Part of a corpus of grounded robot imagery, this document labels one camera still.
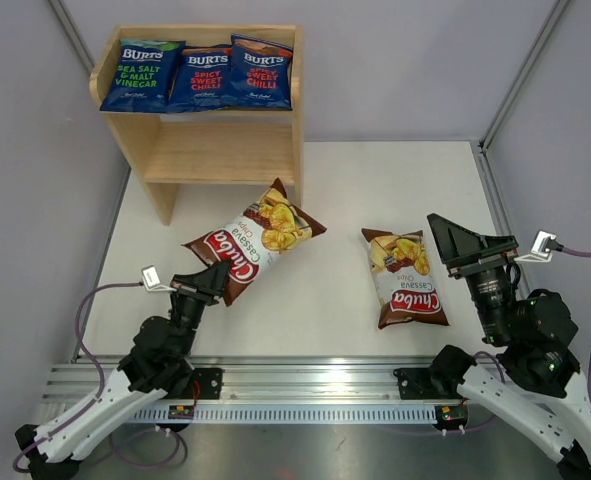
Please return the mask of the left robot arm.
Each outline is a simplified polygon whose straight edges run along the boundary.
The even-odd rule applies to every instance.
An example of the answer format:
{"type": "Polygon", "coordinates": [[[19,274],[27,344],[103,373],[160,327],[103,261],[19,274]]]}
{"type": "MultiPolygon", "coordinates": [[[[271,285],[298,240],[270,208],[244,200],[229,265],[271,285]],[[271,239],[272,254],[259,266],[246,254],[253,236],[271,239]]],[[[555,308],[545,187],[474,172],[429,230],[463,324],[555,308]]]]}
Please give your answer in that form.
{"type": "Polygon", "coordinates": [[[154,267],[144,268],[134,287],[169,294],[168,315],[147,318],[111,372],[92,354],[86,356],[97,369],[97,389],[45,424],[20,427],[14,470],[34,479],[71,479],[102,440],[157,401],[195,405],[201,398],[218,398],[222,369],[196,368],[189,355],[204,310],[224,296],[230,267],[230,261],[220,261],[198,273],[176,275],[168,285],[154,267]]]}

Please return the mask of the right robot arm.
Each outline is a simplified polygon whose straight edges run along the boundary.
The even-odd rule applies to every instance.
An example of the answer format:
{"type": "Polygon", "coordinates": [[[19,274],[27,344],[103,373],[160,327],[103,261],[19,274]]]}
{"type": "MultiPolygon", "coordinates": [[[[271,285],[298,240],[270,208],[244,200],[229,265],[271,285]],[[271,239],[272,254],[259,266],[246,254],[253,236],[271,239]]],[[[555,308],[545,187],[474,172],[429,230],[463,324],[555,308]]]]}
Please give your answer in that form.
{"type": "Polygon", "coordinates": [[[465,280],[484,343],[510,379],[502,383],[462,349],[445,346],[428,368],[431,389],[482,404],[529,438],[564,479],[591,479],[591,371],[570,343],[578,327],[561,295],[536,289],[519,299],[519,266],[548,262],[565,247],[540,231],[526,255],[512,236],[473,232],[438,214],[427,218],[448,275],[465,280]]]}

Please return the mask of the Burts spicy chilli bag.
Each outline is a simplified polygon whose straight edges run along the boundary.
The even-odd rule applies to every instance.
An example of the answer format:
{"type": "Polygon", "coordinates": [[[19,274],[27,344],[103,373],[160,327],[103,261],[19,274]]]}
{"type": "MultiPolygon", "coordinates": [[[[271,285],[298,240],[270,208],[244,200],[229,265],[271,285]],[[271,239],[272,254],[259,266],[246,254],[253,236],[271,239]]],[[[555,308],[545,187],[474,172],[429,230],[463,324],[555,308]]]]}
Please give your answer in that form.
{"type": "Polygon", "coordinates": [[[293,49],[241,34],[231,36],[226,106],[290,110],[289,68],[293,49]]]}
{"type": "Polygon", "coordinates": [[[225,107],[230,75],[230,45],[185,47],[167,104],[168,113],[194,113],[225,107]]]}

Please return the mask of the Chuba cassava chips bag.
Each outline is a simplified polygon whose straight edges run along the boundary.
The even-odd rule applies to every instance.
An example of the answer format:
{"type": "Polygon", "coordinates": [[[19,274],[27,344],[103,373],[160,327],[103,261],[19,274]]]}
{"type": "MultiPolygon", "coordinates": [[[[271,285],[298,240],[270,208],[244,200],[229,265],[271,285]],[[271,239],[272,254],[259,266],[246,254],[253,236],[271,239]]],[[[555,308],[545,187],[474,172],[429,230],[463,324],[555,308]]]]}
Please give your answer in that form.
{"type": "Polygon", "coordinates": [[[184,244],[206,266],[228,261],[226,306],[286,253],[326,232],[326,227],[291,202],[277,178],[233,220],[184,244]]]}
{"type": "Polygon", "coordinates": [[[406,323],[449,324],[431,276],[424,232],[363,228],[368,262],[380,303],[378,328],[406,323]]]}

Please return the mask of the Burts sea salt vinegar bag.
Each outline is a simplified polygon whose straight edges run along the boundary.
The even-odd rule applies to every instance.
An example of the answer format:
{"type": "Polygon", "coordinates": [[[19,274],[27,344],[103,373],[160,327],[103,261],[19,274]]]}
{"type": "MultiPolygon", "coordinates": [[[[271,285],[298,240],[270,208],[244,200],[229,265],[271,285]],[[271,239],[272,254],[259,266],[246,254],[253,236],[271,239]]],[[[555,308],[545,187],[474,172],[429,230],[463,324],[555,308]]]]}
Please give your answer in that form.
{"type": "Polygon", "coordinates": [[[122,39],[116,73],[100,110],[165,113],[184,41],[122,39]]]}

